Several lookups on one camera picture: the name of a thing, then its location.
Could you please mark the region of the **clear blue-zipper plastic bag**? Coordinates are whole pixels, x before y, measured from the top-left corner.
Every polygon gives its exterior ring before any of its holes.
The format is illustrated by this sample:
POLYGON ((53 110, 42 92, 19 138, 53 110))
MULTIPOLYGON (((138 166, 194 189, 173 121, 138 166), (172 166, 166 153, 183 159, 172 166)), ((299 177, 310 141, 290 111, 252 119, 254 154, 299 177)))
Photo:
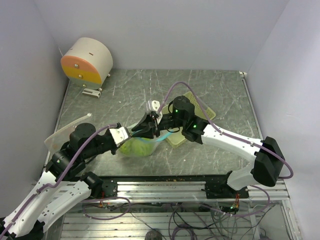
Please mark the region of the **clear blue-zipper plastic bag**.
POLYGON ((153 154, 159 144, 168 138, 172 133, 164 131, 156 138, 133 137, 126 141, 118 150, 117 153, 127 158, 141 158, 153 154))

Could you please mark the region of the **clear polka dot zip bag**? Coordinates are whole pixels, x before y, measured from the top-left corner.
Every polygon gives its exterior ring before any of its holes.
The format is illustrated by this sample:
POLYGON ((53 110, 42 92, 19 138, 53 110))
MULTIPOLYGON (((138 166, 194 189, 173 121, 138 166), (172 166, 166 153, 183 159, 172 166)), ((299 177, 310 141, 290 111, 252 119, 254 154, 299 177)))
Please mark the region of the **clear polka dot zip bag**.
POLYGON ((69 141, 70 134, 76 129, 76 127, 82 123, 89 123, 92 119, 92 114, 88 113, 87 115, 80 117, 69 124, 62 127, 60 130, 56 131, 50 135, 45 141, 44 145, 51 154, 54 154, 61 149, 62 145, 69 141))

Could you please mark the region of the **light green cabbage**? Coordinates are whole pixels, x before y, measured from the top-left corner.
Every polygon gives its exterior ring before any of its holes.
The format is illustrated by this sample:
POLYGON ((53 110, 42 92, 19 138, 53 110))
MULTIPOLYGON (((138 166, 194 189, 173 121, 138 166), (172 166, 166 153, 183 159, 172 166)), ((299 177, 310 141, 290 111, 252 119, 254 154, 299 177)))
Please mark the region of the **light green cabbage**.
POLYGON ((126 157, 146 157, 153 153, 155 143, 146 138, 131 138, 118 151, 126 157))

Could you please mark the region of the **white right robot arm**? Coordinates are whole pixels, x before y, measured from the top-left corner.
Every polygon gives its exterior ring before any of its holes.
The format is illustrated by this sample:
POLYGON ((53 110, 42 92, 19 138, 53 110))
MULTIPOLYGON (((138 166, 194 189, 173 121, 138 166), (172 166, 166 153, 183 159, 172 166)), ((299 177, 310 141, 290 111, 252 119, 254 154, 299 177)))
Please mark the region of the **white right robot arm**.
POLYGON ((261 140, 244 137, 214 127, 207 119, 195 114, 195 106, 183 95, 176 97, 170 106, 172 110, 162 114, 159 101, 149 101, 147 112, 132 128, 132 136, 153 139, 159 137, 162 131, 181 129, 181 134, 190 142, 215 146, 246 159, 246 167, 226 174, 220 186, 220 192, 226 198, 233 197, 248 185, 276 185, 284 164, 280 160, 283 154, 274 138, 261 140))

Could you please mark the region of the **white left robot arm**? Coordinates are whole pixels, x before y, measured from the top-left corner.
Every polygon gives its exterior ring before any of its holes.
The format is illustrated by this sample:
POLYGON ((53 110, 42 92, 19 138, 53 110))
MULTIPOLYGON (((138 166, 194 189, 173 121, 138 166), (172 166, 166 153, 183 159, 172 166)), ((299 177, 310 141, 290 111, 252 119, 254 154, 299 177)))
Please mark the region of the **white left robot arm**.
POLYGON ((7 216, 4 220, 8 220, 8 223, 6 225, 5 223, 5 228, 0 234, 0 238, 2 239, 5 236, 5 233, 9 231, 9 229, 16 223, 16 220, 19 218, 19 216, 23 213, 23 211, 28 207, 28 205, 34 200, 34 199, 39 199, 42 192, 45 190, 49 189, 56 189, 60 183, 62 182, 63 178, 67 175, 68 171, 71 169, 73 163, 76 161, 80 153, 85 149, 85 147, 89 144, 89 142, 97 136, 100 132, 103 130, 108 130, 109 128, 117 128, 121 126, 119 123, 116 124, 110 124, 107 125, 96 132, 94 132, 80 147, 79 149, 75 152, 73 155, 70 163, 66 166, 62 174, 59 176, 58 180, 55 183, 52 182, 47 182, 46 184, 42 185, 40 188, 33 189, 30 194, 27 196, 27 198, 19 205, 19 207, 9 216, 7 216))

